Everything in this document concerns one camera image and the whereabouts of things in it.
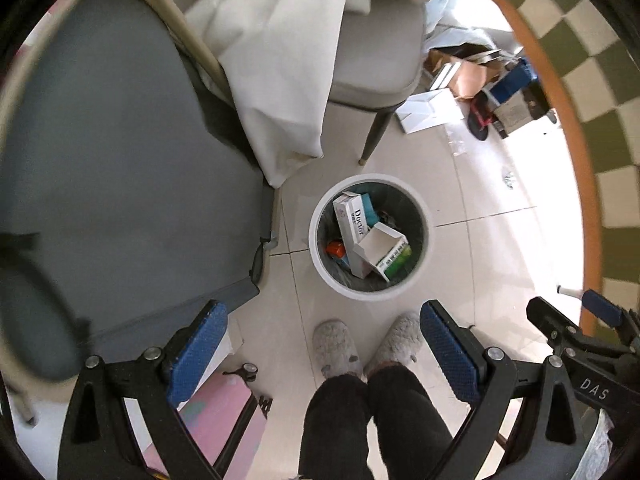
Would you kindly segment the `green white medicine box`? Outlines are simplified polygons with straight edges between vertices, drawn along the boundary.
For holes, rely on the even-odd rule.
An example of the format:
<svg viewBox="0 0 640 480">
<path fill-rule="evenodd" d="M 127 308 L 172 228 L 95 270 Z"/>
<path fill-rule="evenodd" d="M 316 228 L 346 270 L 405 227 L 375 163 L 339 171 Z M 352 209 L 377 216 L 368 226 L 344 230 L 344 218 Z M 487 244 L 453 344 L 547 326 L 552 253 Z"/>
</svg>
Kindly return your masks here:
<svg viewBox="0 0 640 480">
<path fill-rule="evenodd" d="M 378 222 L 356 245 L 356 253 L 389 283 L 412 256 L 408 238 L 401 232 Z"/>
</svg>

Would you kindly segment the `left black trouser leg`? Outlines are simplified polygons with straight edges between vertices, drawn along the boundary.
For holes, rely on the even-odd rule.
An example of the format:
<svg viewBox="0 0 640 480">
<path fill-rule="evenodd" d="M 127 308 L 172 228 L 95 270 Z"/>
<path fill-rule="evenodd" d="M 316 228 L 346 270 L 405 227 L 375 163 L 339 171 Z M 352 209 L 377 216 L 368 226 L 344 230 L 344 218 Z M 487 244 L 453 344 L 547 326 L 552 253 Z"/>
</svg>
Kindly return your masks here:
<svg viewBox="0 0 640 480">
<path fill-rule="evenodd" d="M 301 479 L 373 479 L 368 466 L 367 385 L 358 377 L 326 379 L 311 398 L 300 442 Z"/>
</svg>

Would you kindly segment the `black trouser leg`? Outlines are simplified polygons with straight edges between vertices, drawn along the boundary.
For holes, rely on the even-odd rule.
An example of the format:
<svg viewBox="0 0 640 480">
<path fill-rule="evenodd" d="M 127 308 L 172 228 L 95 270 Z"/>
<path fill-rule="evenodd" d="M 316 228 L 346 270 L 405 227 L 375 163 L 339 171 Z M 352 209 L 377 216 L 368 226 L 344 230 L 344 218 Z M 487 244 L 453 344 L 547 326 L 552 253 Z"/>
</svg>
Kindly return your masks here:
<svg viewBox="0 0 640 480">
<path fill-rule="evenodd" d="M 431 398 L 411 370 L 392 364 L 368 379 L 369 408 L 391 479 L 425 479 L 452 442 Z"/>
<path fill-rule="evenodd" d="M 300 442 L 301 479 L 373 479 L 368 466 L 367 385 L 358 377 L 326 379 L 311 398 Z"/>
</svg>

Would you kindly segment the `white round trash bin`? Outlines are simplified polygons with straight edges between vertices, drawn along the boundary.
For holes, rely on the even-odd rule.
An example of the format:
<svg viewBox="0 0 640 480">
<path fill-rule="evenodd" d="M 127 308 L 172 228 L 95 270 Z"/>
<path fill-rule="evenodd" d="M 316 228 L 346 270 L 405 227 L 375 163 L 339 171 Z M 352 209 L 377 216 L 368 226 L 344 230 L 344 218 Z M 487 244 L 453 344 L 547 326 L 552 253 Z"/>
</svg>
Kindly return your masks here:
<svg viewBox="0 0 640 480">
<path fill-rule="evenodd" d="M 431 255 L 433 229 L 414 188 L 386 174 L 360 174 L 330 188 L 311 216 L 309 253 L 327 285 L 356 301 L 399 296 Z"/>
</svg>

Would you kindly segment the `pink suitcase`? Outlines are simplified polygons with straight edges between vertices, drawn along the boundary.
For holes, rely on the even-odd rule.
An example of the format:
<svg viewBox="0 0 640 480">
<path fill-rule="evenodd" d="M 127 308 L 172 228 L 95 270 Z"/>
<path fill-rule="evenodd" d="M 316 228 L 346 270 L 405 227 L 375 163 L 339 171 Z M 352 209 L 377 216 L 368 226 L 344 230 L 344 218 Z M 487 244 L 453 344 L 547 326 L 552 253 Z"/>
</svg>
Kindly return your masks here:
<svg viewBox="0 0 640 480">
<path fill-rule="evenodd" d="M 250 388 L 257 373 L 255 364 L 245 362 L 211 374 L 194 392 L 175 385 L 168 390 L 194 443 L 224 480 L 245 479 L 262 442 L 272 399 Z"/>
</svg>

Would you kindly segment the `blue box on floor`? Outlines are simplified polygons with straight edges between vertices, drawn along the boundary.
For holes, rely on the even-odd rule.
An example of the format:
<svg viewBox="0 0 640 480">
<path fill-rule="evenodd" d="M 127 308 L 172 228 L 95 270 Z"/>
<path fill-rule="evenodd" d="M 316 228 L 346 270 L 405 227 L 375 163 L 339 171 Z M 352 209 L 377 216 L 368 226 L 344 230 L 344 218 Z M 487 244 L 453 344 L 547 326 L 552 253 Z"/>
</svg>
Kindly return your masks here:
<svg viewBox="0 0 640 480">
<path fill-rule="evenodd" d="M 551 110 L 538 74 L 527 58 L 519 58 L 485 92 L 494 126 L 503 139 Z"/>
</svg>

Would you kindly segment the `white flat carton on floor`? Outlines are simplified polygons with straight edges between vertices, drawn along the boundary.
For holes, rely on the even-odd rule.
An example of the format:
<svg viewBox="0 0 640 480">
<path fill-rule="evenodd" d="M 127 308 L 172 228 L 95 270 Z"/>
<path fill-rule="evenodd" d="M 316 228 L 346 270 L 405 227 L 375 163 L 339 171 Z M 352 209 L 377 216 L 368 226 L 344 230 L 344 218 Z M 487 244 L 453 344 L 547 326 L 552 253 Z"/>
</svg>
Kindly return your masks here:
<svg viewBox="0 0 640 480">
<path fill-rule="evenodd" d="M 405 134 L 447 125 L 464 118 L 448 88 L 414 94 L 398 107 L 395 114 Z"/>
</svg>

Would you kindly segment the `grey padded chair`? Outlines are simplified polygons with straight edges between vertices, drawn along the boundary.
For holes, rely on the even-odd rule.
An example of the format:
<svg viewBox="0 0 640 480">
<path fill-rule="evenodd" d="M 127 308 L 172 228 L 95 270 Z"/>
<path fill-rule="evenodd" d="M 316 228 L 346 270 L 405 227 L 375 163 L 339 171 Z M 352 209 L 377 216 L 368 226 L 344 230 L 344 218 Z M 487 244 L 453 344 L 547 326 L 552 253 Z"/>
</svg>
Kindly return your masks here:
<svg viewBox="0 0 640 480">
<path fill-rule="evenodd" d="M 374 115 L 361 166 L 420 82 L 425 25 L 424 4 L 412 0 L 371 0 L 367 15 L 344 15 L 329 102 Z"/>
</svg>

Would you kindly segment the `blue rice bag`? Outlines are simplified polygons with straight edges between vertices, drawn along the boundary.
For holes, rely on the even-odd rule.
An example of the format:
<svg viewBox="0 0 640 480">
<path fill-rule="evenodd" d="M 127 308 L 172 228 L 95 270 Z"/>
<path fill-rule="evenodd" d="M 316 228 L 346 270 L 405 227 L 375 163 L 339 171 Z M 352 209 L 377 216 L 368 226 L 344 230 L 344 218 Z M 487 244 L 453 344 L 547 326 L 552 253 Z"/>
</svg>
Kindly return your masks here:
<svg viewBox="0 0 640 480">
<path fill-rule="evenodd" d="M 369 228 L 372 228 L 372 226 L 375 226 L 378 222 L 380 222 L 380 216 L 375 211 L 372 204 L 371 197 L 368 193 L 362 193 L 360 197 L 362 201 L 362 210 L 364 213 L 364 218 L 366 218 L 366 221 L 367 221 L 367 226 Z"/>
</svg>

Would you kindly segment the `right grey slipper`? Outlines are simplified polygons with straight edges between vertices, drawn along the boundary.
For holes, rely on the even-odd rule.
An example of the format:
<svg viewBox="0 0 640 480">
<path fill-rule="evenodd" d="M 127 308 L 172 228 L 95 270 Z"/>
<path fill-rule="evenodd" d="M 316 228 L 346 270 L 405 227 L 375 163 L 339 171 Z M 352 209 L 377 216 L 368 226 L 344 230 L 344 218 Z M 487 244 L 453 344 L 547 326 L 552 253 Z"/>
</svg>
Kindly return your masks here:
<svg viewBox="0 0 640 480">
<path fill-rule="evenodd" d="M 387 364 L 407 366 L 416 362 L 423 344 L 419 315 L 414 312 L 399 315 L 364 368 L 364 374 L 371 377 Z"/>
</svg>

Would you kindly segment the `left grey slipper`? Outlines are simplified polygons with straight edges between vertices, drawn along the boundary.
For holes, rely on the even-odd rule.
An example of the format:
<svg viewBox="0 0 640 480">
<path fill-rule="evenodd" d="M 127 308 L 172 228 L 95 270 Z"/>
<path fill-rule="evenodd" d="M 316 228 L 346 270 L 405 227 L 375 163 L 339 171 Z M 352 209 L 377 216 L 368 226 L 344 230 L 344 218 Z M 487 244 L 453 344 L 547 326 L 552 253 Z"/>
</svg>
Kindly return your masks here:
<svg viewBox="0 0 640 480">
<path fill-rule="evenodd" d="M 314 360 L 324 379 L 352 375 L 361 377 L 363 365 L 347 325 L 340 320 L 321 323 L 312 336 Z"/>
</svg>

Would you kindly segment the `right black trouser leg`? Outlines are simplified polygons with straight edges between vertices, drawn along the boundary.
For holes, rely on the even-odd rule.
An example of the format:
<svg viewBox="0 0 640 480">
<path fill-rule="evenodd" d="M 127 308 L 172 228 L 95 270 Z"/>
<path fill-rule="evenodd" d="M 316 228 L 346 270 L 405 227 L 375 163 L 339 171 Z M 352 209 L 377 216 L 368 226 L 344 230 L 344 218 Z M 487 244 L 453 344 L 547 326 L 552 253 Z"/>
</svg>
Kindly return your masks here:
<svg viewBox="0 0 640 480">
<path fill-rule="evenodd" d="M 368 379 L 369 408 L 391 479 L 425 479 L 452 442 L 431 398 L 411 370 L 392 364 Z"/>
</svg>

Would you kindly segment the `grey slipper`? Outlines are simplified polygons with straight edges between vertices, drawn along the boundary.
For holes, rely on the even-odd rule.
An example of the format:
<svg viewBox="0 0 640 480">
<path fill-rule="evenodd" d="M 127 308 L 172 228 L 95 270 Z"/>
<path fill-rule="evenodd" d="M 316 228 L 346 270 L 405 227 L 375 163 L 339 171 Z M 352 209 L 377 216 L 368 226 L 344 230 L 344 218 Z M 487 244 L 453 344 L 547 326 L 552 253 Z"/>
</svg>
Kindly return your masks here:
<svg viewBox="0 0 640 480">
<path fill-rule="evenodd" d="M 407 366 L 416 362 L 423 344 L 419 315 L 414 312 L 399 315 L 364 368 L 364 374 L 371 377 L 387 364 Z"/>
<path fill-rule="evenodd" d="M 340 320 L 321 323 L 312 336 L 314 360 L 324 379 L 352 375 L 361 377 L 363 365 L 347 325 Z"/>
</svg>

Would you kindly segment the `white cloth on chair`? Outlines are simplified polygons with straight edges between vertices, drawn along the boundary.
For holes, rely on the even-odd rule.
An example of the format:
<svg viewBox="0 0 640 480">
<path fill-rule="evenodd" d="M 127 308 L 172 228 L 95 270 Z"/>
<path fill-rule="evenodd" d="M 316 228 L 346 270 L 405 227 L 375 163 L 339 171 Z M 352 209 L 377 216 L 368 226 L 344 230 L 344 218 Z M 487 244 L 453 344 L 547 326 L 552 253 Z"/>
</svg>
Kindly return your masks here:
<svg viewBox="0 0 640 480">
<path fill-rule="evenodd" d="M 412 0 L 425 3 L 427 0 Z M 186 21 L 219 61 L 273 188 L 323 155 L 341 24 L 371 0 L 198 0 Z"/>
</svg>

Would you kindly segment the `long white Doctor box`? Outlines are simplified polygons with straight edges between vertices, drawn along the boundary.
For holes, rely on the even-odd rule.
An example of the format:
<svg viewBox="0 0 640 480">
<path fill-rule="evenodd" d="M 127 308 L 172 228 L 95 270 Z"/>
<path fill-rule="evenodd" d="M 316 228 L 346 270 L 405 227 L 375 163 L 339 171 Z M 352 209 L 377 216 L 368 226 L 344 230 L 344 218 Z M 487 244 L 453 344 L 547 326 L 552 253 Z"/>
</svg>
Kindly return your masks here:
<svg viewBox="0 0 640 480">
<path fill-rule="evenodd" d="M 365 278 L 371 272 L 371 266 L 355 250 L 356 245 L 369 232 L 362 198 L 357 193 L 344 192 L 333 201 L 333 208 L 346 249 L 350 272 L 356 278 Z"/>
</svg>

